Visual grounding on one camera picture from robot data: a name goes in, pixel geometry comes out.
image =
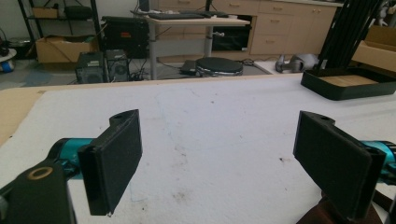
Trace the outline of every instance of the cabinet drawer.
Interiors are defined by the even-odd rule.
[[[200,7],[204,7],[205,2],[196,1],[196,0],[165,0],[158,1],[158,7],[163,9],[165,7],[173,7],[173,8],[190,8],[190,9],[198,9]]]
[[[256,35],[250,54],[281,54],[287,41],[287,35]]]
[[[257,18],[254,34],[287,35],[292,22],[291,15],[263,14]]]
[[[299,8],[299,4],[260,1],[259,12],[293,15],[296,8]]]
[[[257,15],[260,0],[214,0],[218,11],[235,15]]]

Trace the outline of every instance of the keyboard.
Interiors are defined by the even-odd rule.
[[[198,11],[198,10],[182,10],[179,11],[180,14],[198,14],[206,18],[211,18],[217,16],[219,18],[228,18],[228,14],[222,11]]]
[[[167,14],[167,13],[153,13],[148,14],[152,19],[159,21],[170,21],[170,20],[190,20],[190,19],[203,19],[204,16],[198,14]]]

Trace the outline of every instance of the black metal shelf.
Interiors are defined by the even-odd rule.
[[[21,13],[24,18],[26,28],[28,30],[29,36],[31,38],[32,43],[35,43],[35,35],[33,34],[33,27],[32,24],[29,21],[33,21],[35,23],[35,26],[37,28],[37,31],[39,33],[39,38],[44,37],[43,35],[43,30],[41,28],[40,21],[67,21],[70,29],[71,35],[73,35],[73,29],[70,21],[92,21],[93,26],[95,29],[95,34],[99,34],[101,32],[101,27],[99,24],[99,19],[98,19],[98,13],[97,13],[97,8],[96,8],[96,2],[95,0],[90,0],[91,1],[91,9],[92,9],[92,17],[90,19],[69,19],[66,17],[60,17],[60,18],[36,18],[35,16],[32,15],[27,15],[25,5],[23,2],[28,1],[29,7],[33,8],[35,7],[34,0],[18,0],[18,3],[20,5]],[[99,43],[99,48],[102,49],[102,37],[100,35],[97,35],[98,43]]]

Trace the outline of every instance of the concrete floor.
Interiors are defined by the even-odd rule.
[[[73,67],[51,68],[45,67],[37,60],[16,60],[15,69],[10,73],[0,72],[0,90],[18,87],[75,85],[76,73]],[[179,73],[182,63],[158,63],[158,79],[196,78]],[[130,73],[143,69],[143,79],[149,79],[149,62],[132,60],[129,64]],[[243,76],[266,75],[264,71],[254,65],[244,65]]]

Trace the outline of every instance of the white wall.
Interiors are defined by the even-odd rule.
[[[34,0],[37,6],[45,4],[46,0]],[[79,0],[84,6],[90,5],[90,0]],[[63,0],[52,0],[49,6],[59,3],[63,7]],[[66,4],[71,6],[77,5],[74,0],[66,0]],[[130,10],[134,10],[137,0],[96,0],[99,20],[102,16],[132,17]],[[66,21],[42,21],[44,35],[70,35]],[[72,21],[74,35],[93,34],[93,25],[89,22]],[[4,30],[7,38],[11,37],[28,37],[28,31],[21,14],[20,6],[17,0],[0,0],[0,28]]]

